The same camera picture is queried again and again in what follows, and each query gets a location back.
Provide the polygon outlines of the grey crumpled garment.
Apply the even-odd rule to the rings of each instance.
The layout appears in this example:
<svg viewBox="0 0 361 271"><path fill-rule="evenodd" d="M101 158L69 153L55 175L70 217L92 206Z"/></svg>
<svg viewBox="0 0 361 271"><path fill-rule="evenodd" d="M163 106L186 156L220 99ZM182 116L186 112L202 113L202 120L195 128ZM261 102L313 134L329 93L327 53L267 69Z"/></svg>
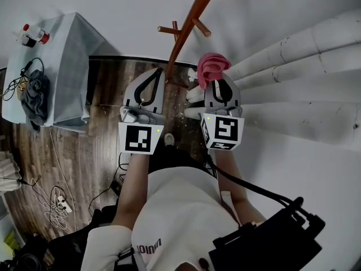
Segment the grey crumpled garment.
<svg viewBox="0 0 361 271"><path fill-rule="evenodd" d="M47 120L49 92L50 80L42 71L34 70L20 100L26 115L26 125L33 132L39 133L40 127Z"/></svg>

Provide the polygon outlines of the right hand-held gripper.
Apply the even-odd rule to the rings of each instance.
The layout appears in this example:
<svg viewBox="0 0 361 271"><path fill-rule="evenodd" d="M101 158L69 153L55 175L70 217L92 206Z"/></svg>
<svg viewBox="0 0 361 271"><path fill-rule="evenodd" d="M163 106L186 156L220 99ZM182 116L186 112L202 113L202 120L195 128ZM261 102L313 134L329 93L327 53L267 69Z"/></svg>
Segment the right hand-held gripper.
<svg viewBox="0 0 361 271"><path fill-rule="evenodd" d="M204 101L211 108L202 108L200 125L207 149L233 151L241 143L245 120L239 88L229 77L223 81L223 98L217 81L207 84Z"/></svg>

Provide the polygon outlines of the pink cloth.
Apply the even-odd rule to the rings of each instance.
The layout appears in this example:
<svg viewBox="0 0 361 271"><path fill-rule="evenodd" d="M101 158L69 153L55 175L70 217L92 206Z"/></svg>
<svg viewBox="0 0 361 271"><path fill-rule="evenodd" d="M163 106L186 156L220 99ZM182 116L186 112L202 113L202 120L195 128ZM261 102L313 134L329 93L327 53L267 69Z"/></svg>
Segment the pink cloth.
<svg viewBox="0 0 361 271"><path fill-rule="evenodd" d="M221 54L207 53L203 55L197 65L197 79L201 89L205 90L209 82L222 80L222 72L230 67L231 62Z"/></svg>

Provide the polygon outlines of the table with pale blue cover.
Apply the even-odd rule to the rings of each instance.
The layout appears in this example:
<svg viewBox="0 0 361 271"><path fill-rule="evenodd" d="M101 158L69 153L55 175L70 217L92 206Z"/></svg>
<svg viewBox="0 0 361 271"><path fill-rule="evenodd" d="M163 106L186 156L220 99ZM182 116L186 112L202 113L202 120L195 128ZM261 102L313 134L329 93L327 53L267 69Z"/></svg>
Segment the table with pale blue cover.
<svg viewBox="0 0 361 271"><path fill-rule="evenodd" d="M32 62L26 75L44 70L50 81L44 126L84 133L90 118L86 105L89 57L110 44L76 12L44 20L38 26L50 34L49 42L33 47L18 43L9 58L3 86L14 87L21 70Z"/></svg>

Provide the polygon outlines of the brown wooden coat rack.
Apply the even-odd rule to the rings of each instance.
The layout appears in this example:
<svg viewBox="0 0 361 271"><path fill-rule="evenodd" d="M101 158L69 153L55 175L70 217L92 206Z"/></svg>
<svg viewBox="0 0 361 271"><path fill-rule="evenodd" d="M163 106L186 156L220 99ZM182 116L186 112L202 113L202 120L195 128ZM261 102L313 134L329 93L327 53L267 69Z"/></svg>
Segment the brown wooden coat rack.
<svg viewBox="0 0 361 271"><path fill-rule="evenodd" d="M167 84L172 84L184 89L188 88L188 86L184 83L176 82L176 80L171 77L173 74L173 66L194 27L197 27L205 37L210 37L212 35L211 31L206 27L206 25L200 21L200 16L210 1L211 0L194 0L181 29L176 28L176 22L173 22L172 28L162 26L157 28L158 32L172 34L175 39L175 44L171 51L165 71L165 82Z"/></svg>

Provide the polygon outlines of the black recorder box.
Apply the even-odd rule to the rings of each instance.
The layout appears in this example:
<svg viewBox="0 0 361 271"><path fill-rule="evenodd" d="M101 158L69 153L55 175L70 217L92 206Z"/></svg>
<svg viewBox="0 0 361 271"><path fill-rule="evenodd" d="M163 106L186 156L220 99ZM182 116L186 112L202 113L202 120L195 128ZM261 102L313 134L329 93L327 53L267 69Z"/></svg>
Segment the black recorder box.
<svg viewBox="0 0 361 271"><path fill-rule="evenodd" d="M315 240L325 222L297 198L260 225L247 223L213 241L215 271L300 271L321 250Z"/></svg>

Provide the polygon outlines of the person's left forearm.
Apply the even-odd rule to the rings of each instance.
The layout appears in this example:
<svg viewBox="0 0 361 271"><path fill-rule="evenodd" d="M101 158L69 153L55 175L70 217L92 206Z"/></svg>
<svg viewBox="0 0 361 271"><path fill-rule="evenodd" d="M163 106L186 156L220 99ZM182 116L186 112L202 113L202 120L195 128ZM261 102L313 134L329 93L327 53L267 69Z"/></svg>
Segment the person's left forearm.
<svg viewBox="0 0 361 271"><path fill-rule="evenodd" d="M149 155L132 154L112 225L132 230L147 201Z"/></svg>

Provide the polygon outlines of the red-capped clear bottle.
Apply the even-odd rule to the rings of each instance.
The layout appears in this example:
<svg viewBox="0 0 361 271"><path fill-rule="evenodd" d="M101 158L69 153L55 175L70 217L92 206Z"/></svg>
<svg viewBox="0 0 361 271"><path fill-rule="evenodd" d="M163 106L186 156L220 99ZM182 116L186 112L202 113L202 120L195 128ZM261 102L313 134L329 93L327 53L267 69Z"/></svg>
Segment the red-capped clear bottle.
<svg viewBox="0 0 361 271"><path fill-rule="evenodd" d="M45 32L42 28L37 25L25 24L23 26L23 32L29 38L41 43L46 44L50 39L50 34Z"/></svg>

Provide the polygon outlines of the person's black trousers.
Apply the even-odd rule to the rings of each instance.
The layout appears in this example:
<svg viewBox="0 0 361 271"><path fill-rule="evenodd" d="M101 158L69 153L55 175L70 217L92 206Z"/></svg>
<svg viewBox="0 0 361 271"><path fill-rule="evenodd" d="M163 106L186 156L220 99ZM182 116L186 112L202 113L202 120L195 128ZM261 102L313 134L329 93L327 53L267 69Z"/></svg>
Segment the person's black trousers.
<svg viewBox="0 0 361 271"><path fill-rule="evenodd" d="M157 146L154 153L149 157L148 173L175 167L196 168L216 177L213 171L207 170L202 163L193 159L186 150L178 149L173 145Z"/></svg>

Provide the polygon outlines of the white power strip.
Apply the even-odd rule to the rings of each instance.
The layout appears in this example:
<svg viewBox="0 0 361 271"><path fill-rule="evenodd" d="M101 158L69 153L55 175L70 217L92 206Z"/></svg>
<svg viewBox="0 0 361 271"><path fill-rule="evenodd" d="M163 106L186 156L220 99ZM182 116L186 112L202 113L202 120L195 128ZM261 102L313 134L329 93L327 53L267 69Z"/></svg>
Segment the white power strip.
<svg viewBox="0 0 361 271"><path fill-rule="evenodd" d="M73 212L71 207L68 205L68 203L66 202L66 200L64 199L63 196L58 196L56 198L56 206L62 210L62 211L66 211L67 213L71 213Z"/></svg>

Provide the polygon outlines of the person's white shirt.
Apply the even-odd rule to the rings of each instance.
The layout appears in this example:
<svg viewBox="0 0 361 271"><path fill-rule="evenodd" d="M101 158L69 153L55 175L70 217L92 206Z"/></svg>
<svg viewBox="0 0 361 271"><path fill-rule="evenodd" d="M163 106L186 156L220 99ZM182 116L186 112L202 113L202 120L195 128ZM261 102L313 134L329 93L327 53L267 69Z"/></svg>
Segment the person's white shirt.
<svg viewBox="0 0 361 271"><path fill-rule="evenodd" d="M213 241L240 227L233 206L224 208L218 180L196 168L167 168L148 177L147 201L132 230L108 225L89 232L81 271L113 271L120 255L134 250L140 271L199 268Z"/></svg>

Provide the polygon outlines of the person's right forearm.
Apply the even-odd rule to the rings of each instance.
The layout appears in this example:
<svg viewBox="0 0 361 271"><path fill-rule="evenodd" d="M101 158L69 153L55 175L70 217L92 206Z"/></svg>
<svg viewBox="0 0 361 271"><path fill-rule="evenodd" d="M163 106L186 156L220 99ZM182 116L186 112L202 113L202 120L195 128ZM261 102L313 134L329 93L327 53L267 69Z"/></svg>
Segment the person's right forearm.
<svg viewBox="0 0 361 271"><path fill-rule="evenodd" d="M228 173L230 176L241 179L236 160L231 151L215 150L216 166ZM233 207L242 225L255 222L261 223L265 217L250 203L246 189L218 173L218 183L220 192L229 192Z"/></svg>

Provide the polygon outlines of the white ribbed fabric bundle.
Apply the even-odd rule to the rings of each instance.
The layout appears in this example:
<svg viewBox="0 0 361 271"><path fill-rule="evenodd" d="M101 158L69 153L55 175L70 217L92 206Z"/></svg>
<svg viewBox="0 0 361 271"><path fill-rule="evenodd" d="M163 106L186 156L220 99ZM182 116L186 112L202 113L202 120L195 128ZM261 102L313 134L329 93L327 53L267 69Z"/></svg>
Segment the white ribbed fabric bundle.
<svg viewBox="0 0 361 271"><path fill-rule="evenodd" d="M21 188L21 179L14 156L8 151L0 151L0 193Z"/></svg>

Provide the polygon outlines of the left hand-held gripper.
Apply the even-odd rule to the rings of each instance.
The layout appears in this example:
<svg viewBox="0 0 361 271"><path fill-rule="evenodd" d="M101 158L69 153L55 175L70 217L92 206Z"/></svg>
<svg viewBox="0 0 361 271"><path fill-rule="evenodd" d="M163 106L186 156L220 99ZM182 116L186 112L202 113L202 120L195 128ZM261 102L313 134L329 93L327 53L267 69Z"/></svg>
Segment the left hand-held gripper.
<svg viewBox="0 0 361 271"><path fill-rule="evenodd" d="M165 116L162 114L165 72L162 68L143 72L127 86L124 106L138 107L135 123L118 123L120 151L128 154L152 155L161 138Z"/></svg>

